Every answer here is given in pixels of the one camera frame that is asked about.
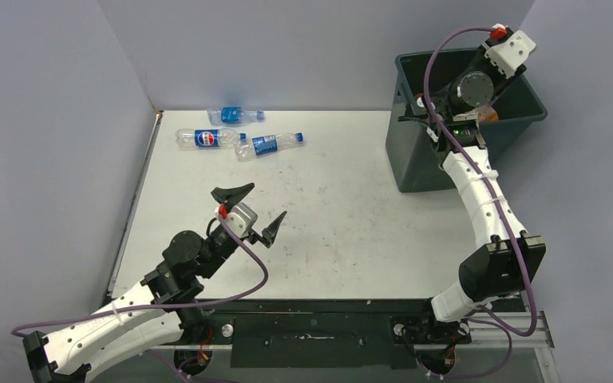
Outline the orange label crushed bottle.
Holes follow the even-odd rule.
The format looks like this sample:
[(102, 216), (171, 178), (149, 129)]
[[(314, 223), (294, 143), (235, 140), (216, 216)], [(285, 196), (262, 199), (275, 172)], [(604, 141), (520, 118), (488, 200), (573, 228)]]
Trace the orange label crushed bottle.
[(480, 122), (495, 122), (498, 121), (499, 115), (491, 105), (483, 105), (478, 109), (478, 117)]

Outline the clear bottle blue label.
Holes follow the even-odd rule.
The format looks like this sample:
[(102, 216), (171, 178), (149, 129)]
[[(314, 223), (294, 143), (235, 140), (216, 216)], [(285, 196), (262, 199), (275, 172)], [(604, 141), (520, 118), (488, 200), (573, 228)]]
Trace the clear bottle blue label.
[(208, 109), (207, 115), (214, 126), (251, 124), (266, 120), (264, 111), (246, 110), (238, 106)]
[(253, 137), (248, 142), (237, 145), (234, 152), (238, 161), (249, 161), (304, 144), (305, 139), (301, 132), (286, 132)]

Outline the pepsi bottle blue cap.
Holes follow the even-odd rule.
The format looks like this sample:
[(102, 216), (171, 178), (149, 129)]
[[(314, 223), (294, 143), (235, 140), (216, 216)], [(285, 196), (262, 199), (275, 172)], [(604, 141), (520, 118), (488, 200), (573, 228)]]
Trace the pepsi bottle blue cap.
[(247, 141), (245, 132), (230, 128), (183, 128), (176, 132), (176, 143), (181, 149), (235, 148)]

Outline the large orange label bottle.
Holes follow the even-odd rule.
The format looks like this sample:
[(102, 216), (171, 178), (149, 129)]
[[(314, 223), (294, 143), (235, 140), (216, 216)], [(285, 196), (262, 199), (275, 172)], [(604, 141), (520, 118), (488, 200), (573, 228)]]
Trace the large orange label bottle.
[(416, 104), (417, 107), (419, 108), (419, 110), (421, 112), (425, 112), (426, 111), (426, 107), (423, 101), (423, 94), (422, 93), (418, 93), (415, 95), (415, 99), (416, 99)]

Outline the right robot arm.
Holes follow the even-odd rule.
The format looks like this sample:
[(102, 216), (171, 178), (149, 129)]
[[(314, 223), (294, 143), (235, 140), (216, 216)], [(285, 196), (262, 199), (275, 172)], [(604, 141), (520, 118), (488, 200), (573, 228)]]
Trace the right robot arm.
[(452, 180), (469, 215), (477, 248), (461, 262), (456, 282), (431, 298), (432, 312), (419, 321), (422, 336), (431, 342), (447, 336), (451, 322), (489, 313), (488, 304), (513, 294), (524, 292), (535, 312), (532, 279), (546, 251), (543, 239), (530, 235), (513, 213), (473, 116), (522, 74), (524, 60), (503, 61), (479, 47), (464, 69), (433, 91), (429, 81), (440, 56), (430, 56), (425, 72), (421, 101), (426, 131), (440, 169)]

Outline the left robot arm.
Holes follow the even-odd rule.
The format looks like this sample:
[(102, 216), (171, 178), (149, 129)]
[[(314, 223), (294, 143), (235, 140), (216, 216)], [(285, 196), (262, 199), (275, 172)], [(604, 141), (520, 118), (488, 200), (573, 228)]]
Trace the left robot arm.
[[(205, 235), (174, 235), (154, 270), (95, 313), (13, 329), (22, 339), (33, 380), (88, 382), (154, 346), (180, 340), (197, 343), (210, 328), (205, 308), (245, 298), (263, 287), (268, 269), (250, 246), (271, 247), (287, 214), (281, 212), (256, 231), (258, 215), (243, 201), (254, 186), (214, 188), (217, 207)], [(204, 291), (201, 279), (210, 279), (238, 249), (260, 266), (262, 280), (228, 298), (198, 300)]]

